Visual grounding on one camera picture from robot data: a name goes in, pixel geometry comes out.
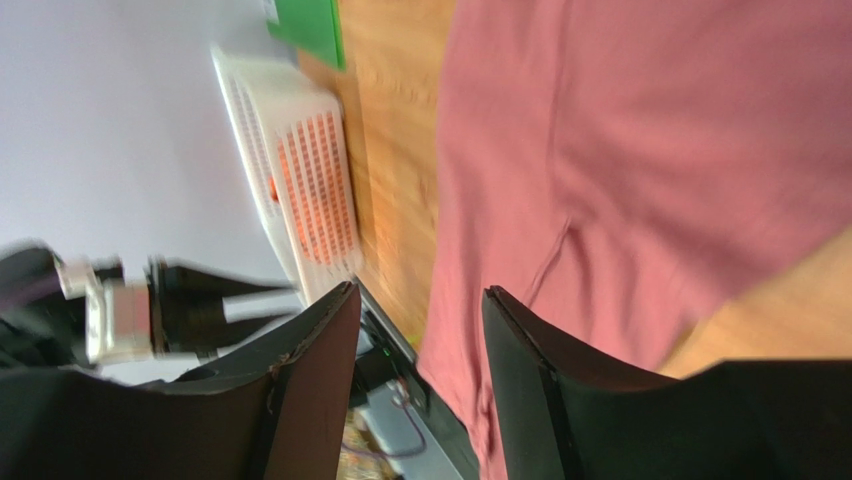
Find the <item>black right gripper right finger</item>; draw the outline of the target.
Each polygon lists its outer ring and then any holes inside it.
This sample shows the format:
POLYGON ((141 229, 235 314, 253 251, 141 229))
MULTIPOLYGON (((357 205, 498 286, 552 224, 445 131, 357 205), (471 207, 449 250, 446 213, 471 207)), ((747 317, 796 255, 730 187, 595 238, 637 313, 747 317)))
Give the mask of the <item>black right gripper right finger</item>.
POLYGON ((547 323, 500 287, 482 315, 512 479, 847 479, 847 360, 725 361, 674 379, 547 323))

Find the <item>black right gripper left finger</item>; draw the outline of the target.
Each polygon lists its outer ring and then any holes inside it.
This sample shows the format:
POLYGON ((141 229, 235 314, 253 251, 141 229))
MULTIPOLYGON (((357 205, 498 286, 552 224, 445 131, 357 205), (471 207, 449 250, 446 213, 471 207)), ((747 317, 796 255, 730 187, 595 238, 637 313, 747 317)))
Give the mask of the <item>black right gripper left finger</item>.
POLYGON ((344 282, 296 318, 171 382, 1 374, 5 479, 332 479, 360 329, 344 282))

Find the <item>dusty red t-shirt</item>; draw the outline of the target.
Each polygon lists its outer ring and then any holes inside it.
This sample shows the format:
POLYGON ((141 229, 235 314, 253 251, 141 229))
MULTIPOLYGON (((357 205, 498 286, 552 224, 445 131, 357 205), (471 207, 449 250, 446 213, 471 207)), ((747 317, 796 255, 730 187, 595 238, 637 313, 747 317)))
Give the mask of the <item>dusty red t-shirt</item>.
POLYGON ((503 479, 486 288, 654 369, 850 226, 851 5, 460 1, 436 125, 418 369, 503 479))

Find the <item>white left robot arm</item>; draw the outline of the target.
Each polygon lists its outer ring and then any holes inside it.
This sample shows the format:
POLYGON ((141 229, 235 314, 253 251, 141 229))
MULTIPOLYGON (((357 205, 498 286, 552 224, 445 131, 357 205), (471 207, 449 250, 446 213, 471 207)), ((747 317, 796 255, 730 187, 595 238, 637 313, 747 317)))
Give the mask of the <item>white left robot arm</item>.
POLYGON ((128 281, 119 259, 66 262, 45 244, 23 244, 1 256, 1 366, 95 369, 167 355, 213 358, 296 314, 228 320, 226 300, 295 290, 165 260, 150 261, 143 280, 128 281))

